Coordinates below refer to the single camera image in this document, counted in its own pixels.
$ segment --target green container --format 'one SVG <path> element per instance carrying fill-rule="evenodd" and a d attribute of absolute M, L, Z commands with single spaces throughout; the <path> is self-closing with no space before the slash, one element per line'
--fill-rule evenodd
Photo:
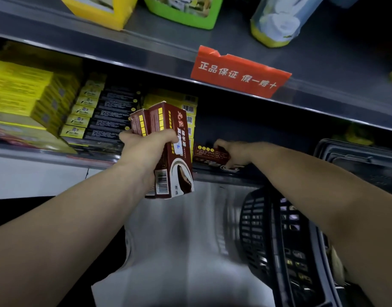
<path fill-rule="evenodd" d="M 213 29 L 223 0 L 145 0 L 154 14 L 181 24 Z"/>

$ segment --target person's right arm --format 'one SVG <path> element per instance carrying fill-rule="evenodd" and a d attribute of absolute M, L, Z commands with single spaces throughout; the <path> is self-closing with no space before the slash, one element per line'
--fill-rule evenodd
<path fill-rule="evenodd" d="M 253 163 L 332 240 L 376 307 L 392 306 L 392 195 L 313 156 L 266 142 L 217 140 L 228 167 Z"/>

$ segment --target person's left arm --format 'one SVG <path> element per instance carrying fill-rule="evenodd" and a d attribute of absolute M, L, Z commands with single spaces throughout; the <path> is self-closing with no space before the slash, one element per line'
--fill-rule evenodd
<path fill-rule="evenodd" d="M 112 167 L 0 226 L 0 306 L 56 306 L 151 189 L 173 130 L 125 143 Z"/>

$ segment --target stack of boxes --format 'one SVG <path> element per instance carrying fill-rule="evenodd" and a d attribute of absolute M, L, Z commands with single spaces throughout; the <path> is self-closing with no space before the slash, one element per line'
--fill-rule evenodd
<path fill-rule="evenodd" d="M 75 88 L 64 86 L 66 80 L 38 66 L 37 60 L 28 62 L 34 67 L 0 60 L 0 138 L 14 145 L 75 153 L 58 136 Z"/>
<path fill-rule="evenodd" d="M 140 108 L 141 85 L 121 84 L 91 73 L 67 118 L 61 137 L 81 152 L 118 154 L 119 133 L 130 129 L 130 114 Z"/>
<path fill-rule="evenodd" d="M 145 97 L 143 108 L 148 109 L 151 106 L 166 101 L 173 106 L 176 106 L 186 111 L 187 114 L 187 129 L 190 143 L 190 154 L 193 159 L 193 145 L 194 145 L 194 132 L 196 126 L 196 113 L 198 98 L 179 92 L 172 92 L 164 89 L 153 89 Z"/>

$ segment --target metal shelf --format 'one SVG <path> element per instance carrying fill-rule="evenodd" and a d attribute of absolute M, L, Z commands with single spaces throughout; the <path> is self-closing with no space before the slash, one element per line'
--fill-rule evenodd
<path fill-rule="evenodd" d="M 215 28 L 201 30 L 139 3 L 117 32 L 73 16 L 60 0 L 0 0 L 0 36 L 190 82 L 205 45 L 293 73 L 271 101 L 392 130 L 392 65 L 340 37 L 338 14 L 323 3 L 288 46 L 268 49 L 236 9 L 222 8 Z"/>

